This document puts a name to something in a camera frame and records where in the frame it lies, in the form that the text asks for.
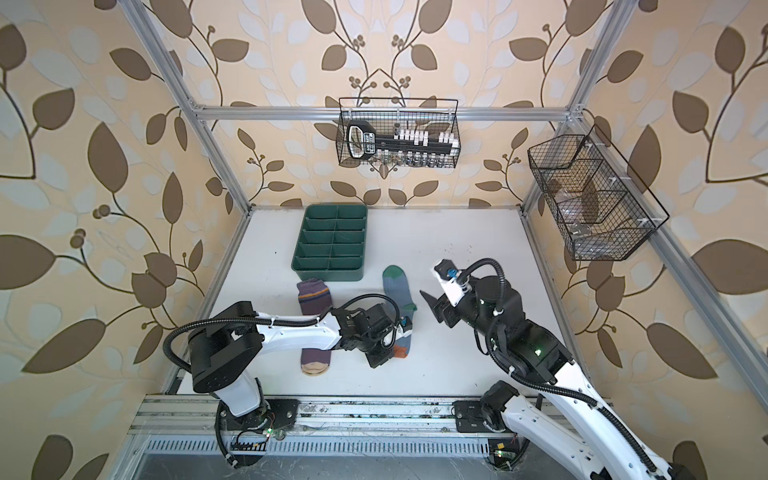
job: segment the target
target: compartment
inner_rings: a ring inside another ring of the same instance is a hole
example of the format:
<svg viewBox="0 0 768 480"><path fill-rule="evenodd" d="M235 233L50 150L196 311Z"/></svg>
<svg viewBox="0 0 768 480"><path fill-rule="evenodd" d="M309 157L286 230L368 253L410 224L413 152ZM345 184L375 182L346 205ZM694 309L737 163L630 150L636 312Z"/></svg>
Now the compartment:
<svg viewBox="0 0 768 480"><path fill-rule="evenodd" d="M331 246L325 243L299 243L296 248L297 257L330 257Z"/></svg>
<svg viewBox="0 0 768 480"><path fill-rule="evenodd" d="M294 270L327 270L328 259L327 258L293 258Z"/></svg>
<svg viewBox="0 0 768 480"><path fill-rule="evenodd" d="M365 218L368 207L365 205L339 205L338 218Z"/></svg>
<svg viewBox="0 0 768 480"><path fill-rule="evenodd" d="M363 230L366 228L366 219L364 218L339 218L336 220L337 230Z"/></svg>
<svg viewBox="0 0 768 480"><path fill-rule="evenodd" d="M304 220L304 228L306 230L336 230L336 220L307 218Z"/></svg>
<svg viewBox="0 0 768 480"><path fill-rule="evenodd" d="M299 243L333 243L333 231L302 230Z"/></svg>
<svg viewBox="0 0 768 480"><path fill-rule="evenodd" d="M357 270L362 266L362 257L332 258L330 270Z"/></svg>
<svg viewBox="0 0 768 480"><path fill-rule="evenodd" d="M360 257L365 251L363 243L338 243L331 247L332 257Z"/></svg>
<svg viewBox="0 0 768 480"><path fill-rule="evenodd" d="M336 218L336 211L338 209L336 205L309 205L304 210L304 217L316 219Z"/></svg>
<svg viewBox="0 0 768 480"><path fill-rule="evenodd" d="M362 243L365 237L366 237L365 231L335 232L333 235L333 242L334 243Z"/></svg>

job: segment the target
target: wire basket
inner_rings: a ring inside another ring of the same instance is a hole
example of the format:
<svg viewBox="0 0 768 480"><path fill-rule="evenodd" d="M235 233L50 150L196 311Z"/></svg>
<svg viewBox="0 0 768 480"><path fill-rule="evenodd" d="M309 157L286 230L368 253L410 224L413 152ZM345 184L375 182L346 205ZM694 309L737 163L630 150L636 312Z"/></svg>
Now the wire basket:
<svg viewBox="0 0 768 480"><path fill-rule="evenodd" d="M593 127L587 135L560 135L528 149L531 172L573 260L626 260L669 219L629 162L627 173L617 174L606 161L598 147L603 138ZM649 193L664 214L647 212L628 181Z"/></svg>
<svg viewBox="0 0 768 480"><path fill-rule="evenodd" d="M456 168L457 109L445 98L340 98L339 165Z"/></svg>

